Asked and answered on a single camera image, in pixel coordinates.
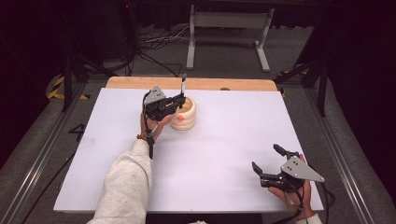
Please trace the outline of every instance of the white table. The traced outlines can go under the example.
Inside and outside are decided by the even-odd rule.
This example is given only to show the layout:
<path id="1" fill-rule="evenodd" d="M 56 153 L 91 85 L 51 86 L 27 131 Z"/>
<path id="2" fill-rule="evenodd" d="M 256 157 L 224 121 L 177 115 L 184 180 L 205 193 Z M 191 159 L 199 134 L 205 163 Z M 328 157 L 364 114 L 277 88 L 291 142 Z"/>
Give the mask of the white table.
<path id="1" fill-rule="evenodd" d="M 140 132 L 138 118 L 147 91 L 101 90 L 55 211 L 94 212 L 111 162 Z M 168 96 L 179 94 L 163 91 Z M 186 95 L 197 104 L 197 121 L 188 131 L 165 127 L 156 142 L 148 212 L 286 211 L 260 186 L 251 168 L 255 161 L 265 173 L 280 172 L 286 158 L 273 150 L 273 144 L 303 153 L 280 93 L 186 90 Z M 312 187 L 312 207 L 322 210 L 316 185 Z"/>

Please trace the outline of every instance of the wrist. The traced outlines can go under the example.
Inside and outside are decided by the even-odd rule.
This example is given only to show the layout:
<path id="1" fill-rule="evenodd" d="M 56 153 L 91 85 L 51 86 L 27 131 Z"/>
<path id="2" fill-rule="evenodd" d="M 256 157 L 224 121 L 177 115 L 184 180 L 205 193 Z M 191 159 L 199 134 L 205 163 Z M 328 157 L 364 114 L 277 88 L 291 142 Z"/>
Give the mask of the wrist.
<path id="1" fill-rule="evenodd" d="M 304 208 L 304 211 L 302 211 L 301 214 L 299 216 L 297 216 L 296 220 L 297 221 L 298 220 L 303 220 L 303 219 L 312 217 L 314 215 L 315 215 L 315 213 L 314 213 L 314 211 L 312 211 L 311 206 L 307 206 L 307 207 Z"/>

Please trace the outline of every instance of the metal stand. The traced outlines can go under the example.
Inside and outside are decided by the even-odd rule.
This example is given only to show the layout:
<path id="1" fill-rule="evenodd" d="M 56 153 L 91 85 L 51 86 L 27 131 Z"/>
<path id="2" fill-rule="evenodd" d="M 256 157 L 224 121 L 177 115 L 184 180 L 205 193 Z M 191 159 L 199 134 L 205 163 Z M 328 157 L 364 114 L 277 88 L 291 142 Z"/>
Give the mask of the metal stand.
<path id="1" fill-rule="evenodd" d="M 72 74 L 77 79 L 77 82 L 86 83 L 89 79 L 89 75 L 84 68 L 84 64 L 91 66 L 92 68 L 100 71 L 108 77 L 117 77 L 118 75 L 109 71 L 101 65 L 98 65 L 81 55 L 70 53 L 64 59 L 64 108 L 62 112 L 66 111 L 67 108 L 72 103 L 72 95 L 73 95 L 73 80 Z"/>
<path id="2" fill-rule="evenodd" d="M 308 70 L 301 84 L 304 88 L 312 88 L 315 82 L 320 78 L 319 82 L 319 93 L 318 93 L 318 110 L 322 117 L 326 117 L 324 113 L 324 101 L 326 97 L 326 85 L 327 85 L 327 68 L 325 63 L 320 61 L 313 61 L 300 65 L 288 73 L 282 73 L 282 76 L 278 76 L 274 79 L 275 84 L 279 84 L 291 77 L 294 77 L 305 70 Z"/>
<path id="3" fill-rule="evenodd" d="M 191 6 L 190 13 L 190 43 L 187 53 L 187 70 L 194 67 L 195 54 L 195 26 L 200 27 L 231 27 L 231 28 L 253 28 L 262 29 L 262 38 L 255 41 L 257 53 L 259 55 L 262 71 L 269 72 L 270 67 L 264 54 L 263 46 L 265 38 L 273 18 L 274 9 L 269 9 L 268 13 L 227 13 L 227 12 L 199 12 Z"/>

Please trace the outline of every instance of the sweater sleeve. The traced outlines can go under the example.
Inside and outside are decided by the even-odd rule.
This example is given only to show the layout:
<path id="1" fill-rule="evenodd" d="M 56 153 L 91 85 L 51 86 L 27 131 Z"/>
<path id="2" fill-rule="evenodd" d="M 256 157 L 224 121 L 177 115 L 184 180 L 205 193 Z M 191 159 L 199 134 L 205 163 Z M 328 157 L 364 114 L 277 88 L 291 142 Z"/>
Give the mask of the sweater sleeve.
<path id="1" fill-rule="evenodd" d="M 149 145 L 138 139 L 111 165 L 95 215 L 88 223 L 144 224 L 151 189 L 151 168 Z"/>
<path id="2" fill-rule="evenodd" d="M 309 217 L 307 220 L 303 219 L 303 220 L 296 221 L 296 224 L 305 224 L 306 221 L 308 221 L 309 224 L 321 224 L 318 214 L 315 214 L 314 216 Z"/>

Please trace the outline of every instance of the human arm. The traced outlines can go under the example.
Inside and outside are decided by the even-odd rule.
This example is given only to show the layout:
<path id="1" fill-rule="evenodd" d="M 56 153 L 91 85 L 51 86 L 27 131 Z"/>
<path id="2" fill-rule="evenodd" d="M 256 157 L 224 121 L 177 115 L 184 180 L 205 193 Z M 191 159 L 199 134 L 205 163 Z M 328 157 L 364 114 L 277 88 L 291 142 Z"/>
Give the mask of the human arm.
<path id="1" fill-rule="evenodd" d="M 305 161 L 303 155 L 300 156 L 302 161 Z M 289 210 L 295 214 L 299 205 L 300 199 L 296 193 L 286 193 L 282 189 L 278 189 L 275 187 L 270 187 L 268 190 L 273 193 L 277 198 L 279 198 L 288 208 Z M 308 221 L 309 224 L 321 224 L 318 215 L 314 213 L 311 208 L 311 184 L 309 180 L 305 180 L 304 186 L 298 189 L 300 195 L 304 195 L 303 197 L 303 206 L 304 211 L 297 216 L 296 224 L 305 224 Z"/>
<path id="2" fill-rule="evenodd" d="M 158 122 L 153 138 L 157 140 L 163 127 L 171 117 Z M 148 127 L 153 129 L 157 122 L 148 119 Z M 141 126 L 141 133 L 146 126 Z M 146 221 L 149 191 L 152 179 L 152 159 L 149 157 L 149 144 L 143 139 L 136 139 L 131 149 L 121 153 L 107 172 L 102 188 L 101 198 L 95 215 L 89 224 L 98 223 L 132 223 Z"/>

